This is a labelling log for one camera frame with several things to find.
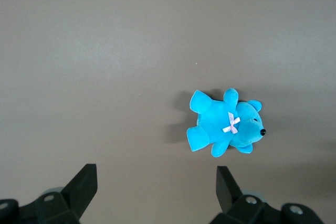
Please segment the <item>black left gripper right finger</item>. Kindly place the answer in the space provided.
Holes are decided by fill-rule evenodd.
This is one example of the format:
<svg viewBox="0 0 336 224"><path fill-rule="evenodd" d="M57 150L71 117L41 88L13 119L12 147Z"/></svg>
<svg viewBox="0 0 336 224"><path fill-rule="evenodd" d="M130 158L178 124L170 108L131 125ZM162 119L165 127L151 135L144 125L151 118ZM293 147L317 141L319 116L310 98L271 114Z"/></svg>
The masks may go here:
<svg viewBox="0 0 336 224"><path fill-rule="evenodd" d="M244 194L226 166L217 166L216 196L222 212L211 223L322 223L305 205L286 203L278 210L255 195Z"/></svg>

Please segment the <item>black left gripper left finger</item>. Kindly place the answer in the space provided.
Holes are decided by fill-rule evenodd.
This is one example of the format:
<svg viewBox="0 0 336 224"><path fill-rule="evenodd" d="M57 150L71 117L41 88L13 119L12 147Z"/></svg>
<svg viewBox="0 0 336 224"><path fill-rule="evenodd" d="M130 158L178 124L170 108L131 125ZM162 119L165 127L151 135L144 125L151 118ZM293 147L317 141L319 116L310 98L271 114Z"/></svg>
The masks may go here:
<svg viewBox="0 0 336 224"><path fill-rule="evenodd" d="M21 207L15 199L2 199L1 223L79 223L97 190L97 165L86 164L60 192Z"/></svg>

